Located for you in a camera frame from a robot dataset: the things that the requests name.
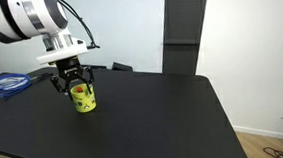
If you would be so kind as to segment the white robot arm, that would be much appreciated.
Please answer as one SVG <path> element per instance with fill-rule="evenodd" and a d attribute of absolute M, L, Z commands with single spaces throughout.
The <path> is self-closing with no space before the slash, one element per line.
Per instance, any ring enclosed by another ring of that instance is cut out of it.
<path fill-rule="evenodd" d="M 50 81 L 60 93 L 70 95 L 70 84 L 77 79 L 88 87 L 92 70 L 80 65 L 78 56 L 96 45 L 87 45 L 71 36 L 64 0 L 0 0 L 0 43 L 15 43 L 40 36 L 45 53 L 37 58 L 41 64 L 54 64 L 59 74 Z"/>

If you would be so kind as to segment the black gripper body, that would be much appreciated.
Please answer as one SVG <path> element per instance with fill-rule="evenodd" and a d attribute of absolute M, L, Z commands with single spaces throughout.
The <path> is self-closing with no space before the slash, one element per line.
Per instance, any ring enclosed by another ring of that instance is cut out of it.
<path fill-rule="evenodd" d="M 65 58 L 56 62 L 58 77 L 65 81 L 75 81 L 83 77 L 84 68 L 81 67 L 78 57 Z"/>

